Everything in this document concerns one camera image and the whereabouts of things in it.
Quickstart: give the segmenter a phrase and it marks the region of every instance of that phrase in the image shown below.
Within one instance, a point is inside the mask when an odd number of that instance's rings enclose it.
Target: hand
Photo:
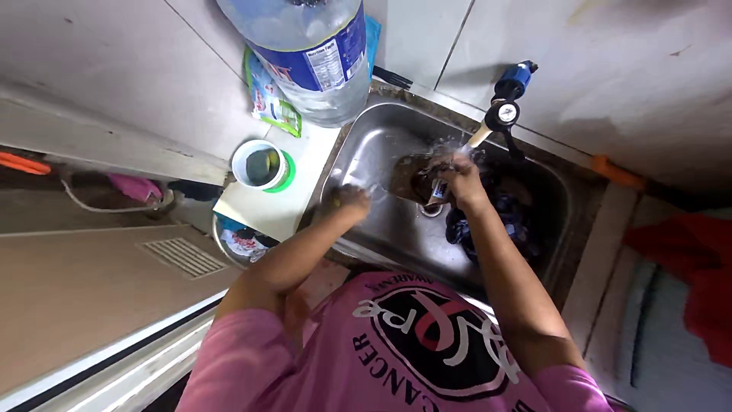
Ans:
[[[440,172],[439,176],[447,180],[447,185],[461,210],[477,212],[490,207],[490,200],[480,182],[478,166],[475,166],[475,163],[458,153],[436,160],[449,166],[448,170]]]
[[[371,208],[371,201],[366,190],[354,185],[345,185],[340,188],[334,200],[339,213],[349,214],[356,223],[364,220]]]

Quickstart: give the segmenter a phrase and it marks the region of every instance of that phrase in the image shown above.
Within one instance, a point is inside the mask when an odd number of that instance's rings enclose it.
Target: person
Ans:
[[[178,411],[611,411],[513,245],[477,167],[442,172],[465,212],[489,316],[427,276],[362,273],[313,310],[296,354],[285,297],[367,217],[363,190],[245,271],[217,308]]]

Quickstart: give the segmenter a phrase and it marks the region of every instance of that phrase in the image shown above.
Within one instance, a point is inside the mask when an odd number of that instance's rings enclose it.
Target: large water bottle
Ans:
[[[217,1],[305,119],[356,119],[369,87],[362,0]]]

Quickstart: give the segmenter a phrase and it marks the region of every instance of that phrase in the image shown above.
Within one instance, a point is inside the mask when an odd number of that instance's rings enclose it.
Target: pink cloth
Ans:
[[[422,276],[363,273],[303,335],[295,356],[270,312],[219,319],[178,411],[611,411],[578,368],[530,380],[483,312]]]
[[[114,187],[118,188],[128,197],[138,200],[142,203],[149,203],[150,197],[153,196],[153,202],[157,202],[163,198],[163,193],[149,179],[136,176],[125,176],[124,174],[107,173],[107,177]]]

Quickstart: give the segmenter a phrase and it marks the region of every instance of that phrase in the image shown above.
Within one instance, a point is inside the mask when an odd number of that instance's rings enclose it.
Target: stainless steel sink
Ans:
[[[471,134],[394,98],[371,95],[353,123],[320,193],[326,201],[338,187],[351,183],[371,193],[372,211],[366,221],[346,233],[334,246],[365,262],[425,274],[463,293],[485,299],[478,267],[460,245],[445,240],[445,205],[429,217],[417,203],[386,190],[395,162],[404,155],[456,149]],[[532,262],[544,282],[556,266],[567,233],[571,202],[561,175],[529,159],[516,164],[501,146],[484,142],[479,166],[497,169],[506,177],[505,190],[533,206],[533,230],[542,239],[542,256]]]

